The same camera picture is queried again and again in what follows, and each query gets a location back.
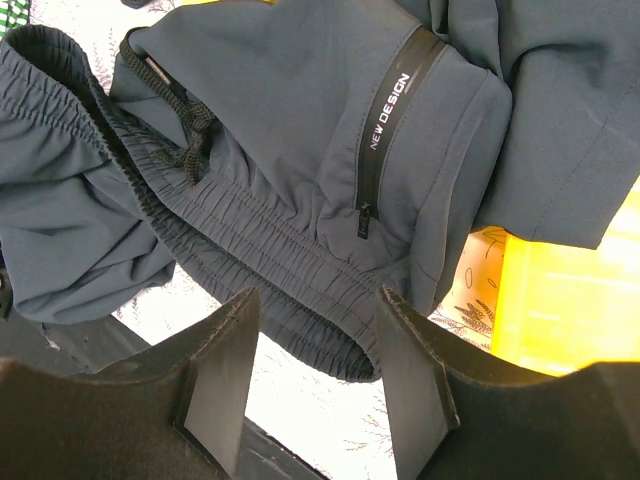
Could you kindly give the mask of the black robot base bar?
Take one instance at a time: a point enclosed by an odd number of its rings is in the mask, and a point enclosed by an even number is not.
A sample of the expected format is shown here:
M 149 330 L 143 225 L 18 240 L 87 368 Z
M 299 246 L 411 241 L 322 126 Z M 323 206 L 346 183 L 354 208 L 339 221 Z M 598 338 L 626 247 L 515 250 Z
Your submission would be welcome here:
M 149 344 L 112 316 L 74 325 L 1 321 L 1 355 L 58 376 L 96 373 Z M 244 421 L 238 479 L 322 480 L 324 476 L 251 420 Z

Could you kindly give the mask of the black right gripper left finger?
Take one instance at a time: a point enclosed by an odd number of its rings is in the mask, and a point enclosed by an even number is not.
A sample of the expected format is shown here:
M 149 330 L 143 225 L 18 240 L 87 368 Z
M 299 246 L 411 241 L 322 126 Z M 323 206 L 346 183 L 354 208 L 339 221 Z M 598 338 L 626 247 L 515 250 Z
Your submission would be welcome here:
M 5 479 L 230 479 L 260 323 L 248 288 L 95 374 L 1 362 Z

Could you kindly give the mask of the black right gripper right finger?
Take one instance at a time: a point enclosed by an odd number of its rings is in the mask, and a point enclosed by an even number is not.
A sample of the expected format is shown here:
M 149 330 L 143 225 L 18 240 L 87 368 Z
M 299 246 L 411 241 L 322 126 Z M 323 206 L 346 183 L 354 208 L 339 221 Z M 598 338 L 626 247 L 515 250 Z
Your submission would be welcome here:
M 389 288 L 376 311 L 401 479 L 635 479 L 639 366 L 552 377 L 495 357 Z

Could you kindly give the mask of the dark navy shorts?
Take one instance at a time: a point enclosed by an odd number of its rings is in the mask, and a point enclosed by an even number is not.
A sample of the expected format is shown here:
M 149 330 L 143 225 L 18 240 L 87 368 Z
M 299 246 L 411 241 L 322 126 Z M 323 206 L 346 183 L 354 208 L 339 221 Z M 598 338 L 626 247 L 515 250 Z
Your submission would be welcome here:
M 218 1 L 130 30 L 109 90 L 64 32 L 1 43 L 1 249 L 43 323 L 183 268 L 341 380 L 375 297 L 424 314 L 468 235 L 599 245 L 639 174 L 635 1 Z

